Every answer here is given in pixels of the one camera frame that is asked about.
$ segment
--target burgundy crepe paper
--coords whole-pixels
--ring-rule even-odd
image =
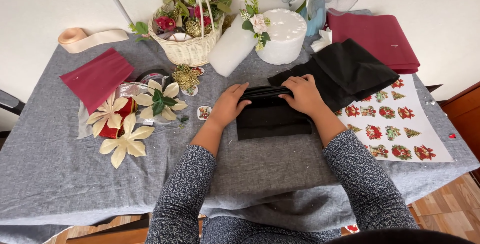
[[[398,74],[413,74],[420,63],[393,15],[328,14],[332,42],[354,39]]]
[[[60,78],[92,114],[133,70],[120,53],[110,48]]]

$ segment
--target white rose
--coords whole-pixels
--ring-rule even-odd
[[[253,30],[258,33],[258,34],[261,34],[261,33],[264,33],[265,31],[267,31],[267,25],[265,24],[265,20],[264,20],[264,15],[263,14],[254,14],[251,18],[250,18],[250,22],[251,24],[253,25]]]

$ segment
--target gray tablecloth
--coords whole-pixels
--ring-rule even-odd
[[[318,37],[305,39],[305,49],[311,51],[314,39]],[[115,215],[151,211],[183,149],[203,123],[196,117],[199,106],[213,106],[223,90],[235,83],[267,85],[267,77],[309,59],[302,50],[294,63],[276,66],[252,51],[229,78],[205,65],[200,92],[194,97],[179,95],[189,105],[179,113],[190,117],[186,127],[180,129],[179,122],[156,125],[152,136],[143,140],[147,156],[127,155],[115,169],[111,154],[99,153],[104,138],[75,140],[78,98],[58,76],[109,47],[135,67],[135,74],[158,67],[172,70],[161,48],[157,52],[153,42],[134,40],[130,37],[78,54],[58,46],[53,53],[0,152],[0,242],[41,243],[66,228],[49,224],[91,225]],[[455,162],[380,161],[407,203],[479,166],[459,136],[448,137],[456,130],[439,106],[425,105],[432,97],[416,75],[414,78],[424,110]],[[233,122],[223,133],[217,160],[201,210],[209,217],[232,215],[300,231],[322,231],[354,222],[346,194],[322,157],[316,132],[239,142]],[[31,225],[46,226],[36,227],[39,233],[33,237]]]

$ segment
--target patterned sleeve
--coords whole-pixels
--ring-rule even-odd
[[[348,195],[359,229],[419,228],[390,177],[353,131],[336,136],[323,155]]]
[[[160,192],[145,244],[200,243],[198,213],[216,166],[208,150],[187,147]]]

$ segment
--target christmas sticker sheet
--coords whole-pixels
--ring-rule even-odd
[[[412,75],[335,115],[378,160],[453,161],[423,112]]]

